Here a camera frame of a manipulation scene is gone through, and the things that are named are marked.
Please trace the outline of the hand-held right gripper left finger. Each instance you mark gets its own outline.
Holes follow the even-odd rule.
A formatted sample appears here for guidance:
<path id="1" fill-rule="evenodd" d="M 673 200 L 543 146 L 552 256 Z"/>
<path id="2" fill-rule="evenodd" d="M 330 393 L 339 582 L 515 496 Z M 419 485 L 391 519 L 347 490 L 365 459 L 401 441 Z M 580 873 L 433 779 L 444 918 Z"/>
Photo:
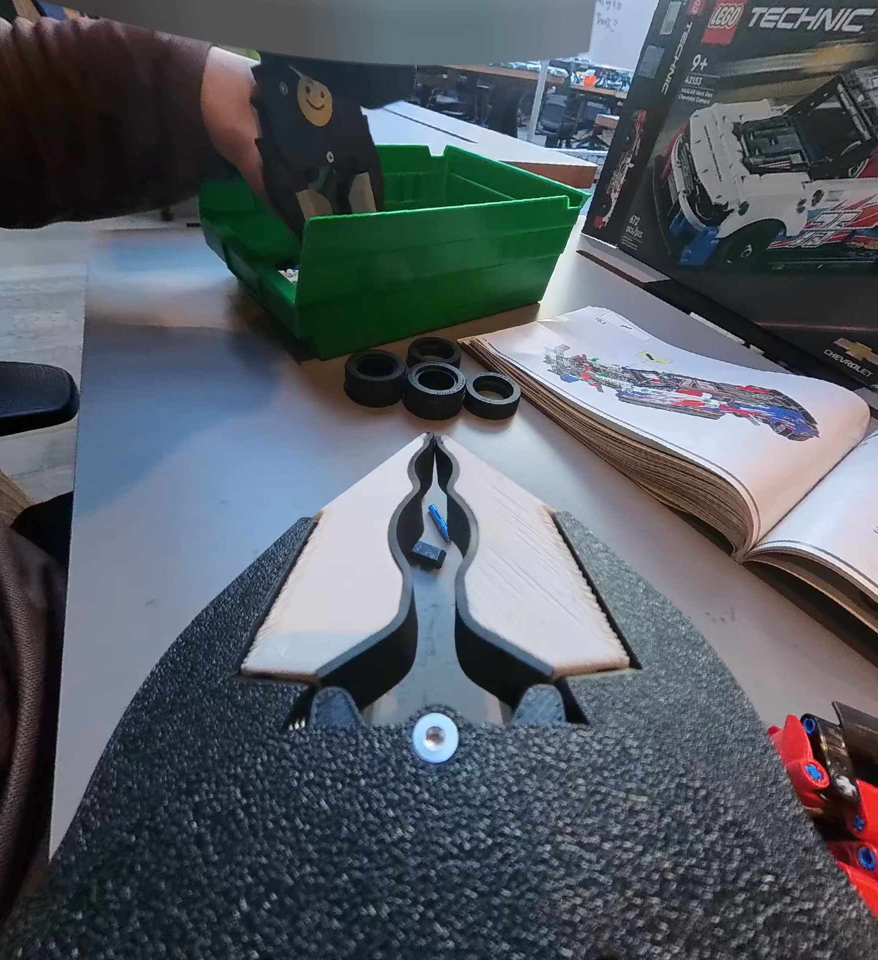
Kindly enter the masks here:
<path id="1" fill-rule="evenodd" d="M 242 676 L 341 688 L 369 706 L 409 673 L 418 638 L 410 558 L 434 465 L 425 433 L 315 515 Z"/>

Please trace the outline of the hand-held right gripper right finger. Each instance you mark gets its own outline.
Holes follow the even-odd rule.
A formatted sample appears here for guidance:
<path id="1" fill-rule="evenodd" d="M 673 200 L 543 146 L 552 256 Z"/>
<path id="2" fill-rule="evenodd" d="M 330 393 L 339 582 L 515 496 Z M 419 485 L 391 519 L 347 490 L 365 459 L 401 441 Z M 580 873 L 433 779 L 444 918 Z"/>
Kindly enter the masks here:
<path id="1" fill-rule="evenodd" d="M 435 436 L 434 453 L 461 556 L 455 650 L 466 676 L 515 710 L 533 687 L 631 669 L 556 512 L 452 438 Z"/>

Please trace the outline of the green plastic bin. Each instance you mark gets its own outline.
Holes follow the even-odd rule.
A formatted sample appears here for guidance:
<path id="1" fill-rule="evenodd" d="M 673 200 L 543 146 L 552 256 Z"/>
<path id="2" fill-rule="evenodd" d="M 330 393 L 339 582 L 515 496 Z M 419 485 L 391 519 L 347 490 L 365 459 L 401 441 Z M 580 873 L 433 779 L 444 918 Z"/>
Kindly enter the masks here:
<path id="1" fill-rule="evenodd" d="M 328 359 L 541 300 L 585 192 L 455 146 L 377 151 L 385 210 L 302 239 L 238 176 L 200 190 L 207 245 L 280 334 Z"/>

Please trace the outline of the person's left forearm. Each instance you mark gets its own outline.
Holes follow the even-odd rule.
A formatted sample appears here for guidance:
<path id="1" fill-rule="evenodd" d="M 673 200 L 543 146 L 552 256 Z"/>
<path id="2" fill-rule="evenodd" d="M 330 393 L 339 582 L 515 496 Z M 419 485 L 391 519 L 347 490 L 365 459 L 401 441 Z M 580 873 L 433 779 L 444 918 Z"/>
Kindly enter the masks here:
<path id="1" fill-rule="evenodd" d="M 178 204 L 223 166 L 208 42 L 108 19 L 0 18 L 0 228 Z"/>

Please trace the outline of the grey desk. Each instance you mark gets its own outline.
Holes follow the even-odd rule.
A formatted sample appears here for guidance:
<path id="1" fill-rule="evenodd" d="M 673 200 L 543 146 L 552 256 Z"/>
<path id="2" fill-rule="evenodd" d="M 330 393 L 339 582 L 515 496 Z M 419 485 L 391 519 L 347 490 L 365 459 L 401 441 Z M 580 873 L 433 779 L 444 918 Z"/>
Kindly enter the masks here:
<path id="1" fill-rule="evenodd" d="M 429 429 L 289 353 L 197 229 L 87 247 L 85 342 L 50 846 L 144 679 L 293 522 Z M 695 624 L 766 724 L 878 716 L 878 668 L 537 409 L 438 428 L 572 513 Z"/>

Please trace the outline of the person's left hand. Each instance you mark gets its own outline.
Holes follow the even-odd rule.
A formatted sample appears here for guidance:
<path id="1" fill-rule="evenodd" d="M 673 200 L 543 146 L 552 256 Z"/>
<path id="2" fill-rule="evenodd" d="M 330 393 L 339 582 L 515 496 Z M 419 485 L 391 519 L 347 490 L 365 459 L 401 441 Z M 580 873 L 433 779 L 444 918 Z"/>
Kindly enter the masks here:
<path id="1" fill-rule="evenodd" d="M 260 127 L 252 103 L 253 66 L 254 61 L 244 55 L 211 46 L 203 73 L 201 112 L 218 155 L 265 201 L 262 158 L 257 147 Z"/>

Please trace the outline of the white table with wooden edge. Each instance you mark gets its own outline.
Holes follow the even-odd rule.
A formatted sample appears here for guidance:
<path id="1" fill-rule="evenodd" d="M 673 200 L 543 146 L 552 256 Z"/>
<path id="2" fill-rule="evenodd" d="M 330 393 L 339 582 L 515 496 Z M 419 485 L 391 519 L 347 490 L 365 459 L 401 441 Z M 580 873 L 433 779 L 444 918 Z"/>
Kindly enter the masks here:
<path id="1" fill-rule="evenodd" d="M 589 191 L 597 166 L 559 150 L 545 148 L 436 113 L 408 102 L 365 110 L 378 145 L 426 146 L 433 155 L 455 146 L 479 156 L 535 173 L 557 183 Z"/>

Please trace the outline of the black rubber toy tire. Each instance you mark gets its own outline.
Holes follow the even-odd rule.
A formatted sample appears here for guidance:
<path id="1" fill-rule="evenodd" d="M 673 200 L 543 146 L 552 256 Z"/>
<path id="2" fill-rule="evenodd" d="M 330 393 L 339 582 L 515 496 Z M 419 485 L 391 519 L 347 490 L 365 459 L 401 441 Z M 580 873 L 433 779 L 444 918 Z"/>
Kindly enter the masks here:
<path id="1" fill-rule="evenodd" d="M 459 369 L 462 351 L 458 343 L 436 336 L 424 336 L 409 343 L 406 364 L 409 368 L 422 363 L 443 363 Z"/>
<path id="2" fill-rule="evenodd" d="M 463 406 L 469 413 L 491 422 L 502 422 L 517 413 L 522 392 L 515 380 L 493 371 L 467 378 Z"/>
<path id="3" fill-rule="evenodd" d="M 461 412 L 467 383 L 468 378 L 456 366 L 421 362 L 409 368 L 402 402 L 419 419 L 448 421 Z"/>
<path id="4" fill-rule="evenodd" d="M 397 354 L 367 349 L 351 354 L 344 366 L 344 391 L 359 405 L 373 409 L 401 402 L 408 366 Z"/>

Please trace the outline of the open instruction booklet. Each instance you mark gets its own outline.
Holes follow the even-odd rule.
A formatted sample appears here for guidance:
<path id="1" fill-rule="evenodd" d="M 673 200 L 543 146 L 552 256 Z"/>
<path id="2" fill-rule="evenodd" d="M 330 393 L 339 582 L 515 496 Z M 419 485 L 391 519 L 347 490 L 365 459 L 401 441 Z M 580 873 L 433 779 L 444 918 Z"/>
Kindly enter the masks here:
<path id="1" fill-rule="evenodd" d="M 878 662 L 878 428 L 860 396 L 684 350 L 603 307 L 459 345 Z"/>

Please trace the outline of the whiteboard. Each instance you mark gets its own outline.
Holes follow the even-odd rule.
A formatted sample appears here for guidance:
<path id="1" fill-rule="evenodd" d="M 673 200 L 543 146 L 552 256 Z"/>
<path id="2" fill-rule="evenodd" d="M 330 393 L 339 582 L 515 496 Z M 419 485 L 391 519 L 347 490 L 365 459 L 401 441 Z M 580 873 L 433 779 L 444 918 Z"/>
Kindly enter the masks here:
<path id="1" fill-rule="evenodd" d="M 635 70 L 658 1 L 596 1 L 588 59 L 597 66 Z"/>

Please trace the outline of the toy car set box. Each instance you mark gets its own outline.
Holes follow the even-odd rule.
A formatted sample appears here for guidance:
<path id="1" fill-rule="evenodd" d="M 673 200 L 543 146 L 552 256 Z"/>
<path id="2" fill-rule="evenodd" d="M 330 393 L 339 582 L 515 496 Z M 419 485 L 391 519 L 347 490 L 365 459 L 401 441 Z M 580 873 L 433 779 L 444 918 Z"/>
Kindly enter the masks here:
<path id="1" fill-rule="evenodd" d="M 878 385 L 878 1 L 658 2 L 583 234 Z"/>

